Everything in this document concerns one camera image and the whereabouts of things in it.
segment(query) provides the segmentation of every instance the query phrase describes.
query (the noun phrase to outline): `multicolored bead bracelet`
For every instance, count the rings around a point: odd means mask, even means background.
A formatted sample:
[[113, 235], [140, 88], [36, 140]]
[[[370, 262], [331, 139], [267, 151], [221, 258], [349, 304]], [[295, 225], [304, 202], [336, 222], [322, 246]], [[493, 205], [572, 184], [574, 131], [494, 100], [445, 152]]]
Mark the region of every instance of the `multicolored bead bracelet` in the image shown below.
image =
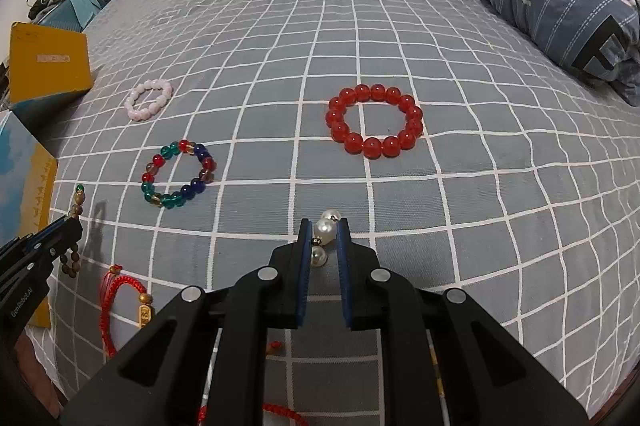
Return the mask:
[[[193, 178], [191, 183], [185, 184], [180, 191], [173, 193], [156, 193], [154, 180], [158, 170], [164, 163], [180, 152], [195, 155], [202, 164], [202, 170], [197, 178]], [[146, 165], [146, 171], [142, 174], [142, 192], [145, 200], [154, 206], [164, 206], [168, 210], [174, 207], [182, 207], [187, 200], [192, 200], [198, 193], [204, 191], [206, 184], [213, 180], [213, 171], [216, 169], [216, 162], [203, 144], [196, 144], [186, 139], [180, 142], [173, 141], [169, 146], [162, 146], [160, 153], [154, 155], [152, 161]]]
[[[382, 142], [377, 137], [369, 137], [364, 140], [359, 133], [351, 132], [344, 122], [344, 114], [348, 106], [353, 106], [356, 101], [386, 101], [388, 104], [397, 105], [406, 119], [405, 127], [397, 136], [390, 135]], [[376, 83], [357, 85], [354, 88], [343, 88], [340, 94], [329, 100], [329, 110], [324, 116], [326, 125], [331, 129], [331, 137], [335, 142], [344, 143], [344, 149], [351, 154], [362, 152], [367, 159], [377, 159], [384, 154], [385, 157], [397, 157], [401, 150], [410, 150], [415, 145], [415, 140], [422, 135], [424, 124], [422, 123], [422, 109], [415, 105], [412, 96], [402, 95], [395, 86], [385, 88]]]

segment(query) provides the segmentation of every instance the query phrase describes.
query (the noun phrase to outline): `pearl bead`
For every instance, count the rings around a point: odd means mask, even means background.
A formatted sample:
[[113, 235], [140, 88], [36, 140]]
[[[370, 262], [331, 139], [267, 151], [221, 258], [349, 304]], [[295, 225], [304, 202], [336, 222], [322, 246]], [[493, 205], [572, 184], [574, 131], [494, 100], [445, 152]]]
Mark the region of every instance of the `pearl bead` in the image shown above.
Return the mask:
[[326, 263], [326, 251], [320, 246], [311, 248], [311, 267], [322, 267]]
[[320, 216], [320, 218], [328, 218], [329, 220], [340, 220], [342, 216], [340, 216], [340, 213], [338, 212], [338, 210], [326, 210]]
[[329, 218], [321, 218], [314, 224], [314, 236], [320, 239], [320, 245], [326, 246], [338, 235], [338, 227]]

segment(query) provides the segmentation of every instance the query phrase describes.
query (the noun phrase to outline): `gold bead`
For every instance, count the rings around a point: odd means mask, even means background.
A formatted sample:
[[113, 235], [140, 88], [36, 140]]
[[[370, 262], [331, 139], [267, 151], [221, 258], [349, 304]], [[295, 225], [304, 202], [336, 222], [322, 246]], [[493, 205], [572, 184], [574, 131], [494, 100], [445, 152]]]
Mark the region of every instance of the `gold bead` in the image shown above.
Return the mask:
[[138, 296], [138, 300], [140, 301], [140, 303], [142, 303], [144, 305], [149, 305], [149, 304], [153, 303], [154, 297], [151, 294], [149, 294], [148, 292], [143, 292], [142, 294], [140, 294]]

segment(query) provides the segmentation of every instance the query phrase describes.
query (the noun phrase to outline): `metal screw head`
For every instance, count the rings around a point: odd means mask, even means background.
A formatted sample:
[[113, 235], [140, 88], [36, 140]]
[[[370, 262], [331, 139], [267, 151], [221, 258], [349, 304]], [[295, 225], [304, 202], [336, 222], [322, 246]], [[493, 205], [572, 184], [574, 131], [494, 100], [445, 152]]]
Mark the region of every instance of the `metal screw head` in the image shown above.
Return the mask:
[[386, 269], [374, 269], [370, 276], [373, 281], [389, 281], [391, 273]]
[[201, 294], [202, 294], [202, 290], [199, 287], [191, 286], [191, 287], [182, 289], [180, 296], [182, 296], [183, 300], [192, 302], [192, 301], [196, 301]]
[[466, 300], [466, 293], [460, 289], [451, 289], [447, 291], [447, 300], [451, 303], [464, 303]]
[[258, 278], [264, 281], [275, 280], [278, 275], [278, 271], [273, 267], [263, 267], [258, 271]]

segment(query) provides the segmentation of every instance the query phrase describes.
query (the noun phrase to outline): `gold charm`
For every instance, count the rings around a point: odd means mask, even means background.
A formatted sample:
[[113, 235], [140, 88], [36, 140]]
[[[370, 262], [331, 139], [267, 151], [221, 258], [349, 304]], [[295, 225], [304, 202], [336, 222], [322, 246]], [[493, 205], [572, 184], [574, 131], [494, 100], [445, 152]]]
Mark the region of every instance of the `gold charm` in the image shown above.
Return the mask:
[[151, 318], [154, 317], [154, 308], [151, 305], [142, 304], [138, 308], [138, 327], [142, 328], [148, 325]]

